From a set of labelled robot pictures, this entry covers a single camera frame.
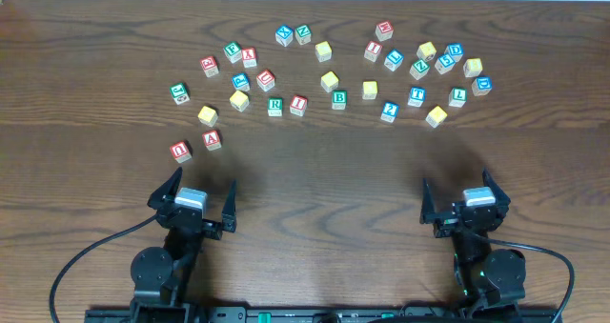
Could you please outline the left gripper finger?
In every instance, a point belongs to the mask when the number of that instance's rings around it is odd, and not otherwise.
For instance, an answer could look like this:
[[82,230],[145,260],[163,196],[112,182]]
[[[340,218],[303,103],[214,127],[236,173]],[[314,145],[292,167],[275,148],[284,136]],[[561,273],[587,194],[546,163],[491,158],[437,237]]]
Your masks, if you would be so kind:
[[222,210],[222,230],[224,232],[234,232],[236,230],[236,205],[235,205],[235,195],[236,195],[236,181],[234,180],[227,199],[225,201],[223,210]]
[[149,196],[147,206],[151,209],[161,209],[172,203],[178,192],[182,174],[183,169],[178,167],[170,178]]

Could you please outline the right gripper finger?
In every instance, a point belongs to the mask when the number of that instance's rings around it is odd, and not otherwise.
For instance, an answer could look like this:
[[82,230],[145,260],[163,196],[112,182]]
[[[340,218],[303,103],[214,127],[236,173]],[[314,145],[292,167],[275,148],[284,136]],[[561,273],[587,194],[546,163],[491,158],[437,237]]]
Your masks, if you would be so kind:
[[433,224],[436,220],[435,202],[426,178],[422,179],[422,203],[419,216],[420,224]]
[[492,194],[496,198],[496,206],[498,207],[498,211],[501,213],[508,213],[511,199],[497,184],[491,173],[489,173],[486,168],[484,168],[482,171],[482,181],[486,187],[490,188]]

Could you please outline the green R block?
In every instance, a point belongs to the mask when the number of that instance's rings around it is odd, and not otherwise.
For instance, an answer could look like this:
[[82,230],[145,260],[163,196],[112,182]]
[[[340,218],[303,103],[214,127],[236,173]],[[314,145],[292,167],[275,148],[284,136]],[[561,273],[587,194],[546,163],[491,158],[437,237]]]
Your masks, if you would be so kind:
[[283,99],[270,97],[268,99],[267,112],[270,117],[281,117],[283,115]]

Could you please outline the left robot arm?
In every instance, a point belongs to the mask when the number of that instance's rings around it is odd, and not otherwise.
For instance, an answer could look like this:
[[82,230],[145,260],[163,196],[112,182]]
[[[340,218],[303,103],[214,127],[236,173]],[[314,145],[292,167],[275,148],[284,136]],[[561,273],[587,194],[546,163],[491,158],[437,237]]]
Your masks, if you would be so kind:
[[130,322],[205,322],[206,314],[184,299],[196,259],[206,239],[219,240],[224,232],[235,232],[236,183],[230,186],[217,222],[206,219],[208,195],[179,186],[182,169],[157,188],[147,205],[155,210],[155,221],[168,231],[164,245],[139,252],[131,264],[134,283]]

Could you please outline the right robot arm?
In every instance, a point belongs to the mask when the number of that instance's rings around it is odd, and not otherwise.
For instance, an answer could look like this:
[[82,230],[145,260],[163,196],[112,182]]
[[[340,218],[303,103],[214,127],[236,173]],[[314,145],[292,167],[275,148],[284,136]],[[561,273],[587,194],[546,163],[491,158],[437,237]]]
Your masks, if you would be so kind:
[[506,217],[510,198],[488,171],[483,185],[462,192],[449,211],[438,212],[427,182],[423,183],[419,222],[433,226],[434,237],[454,246],[454,273],[465,298],[456,311],[472,318],[478,312],[515,305],[525,297],[525,258],[519,251],[491,247],[488,233]]

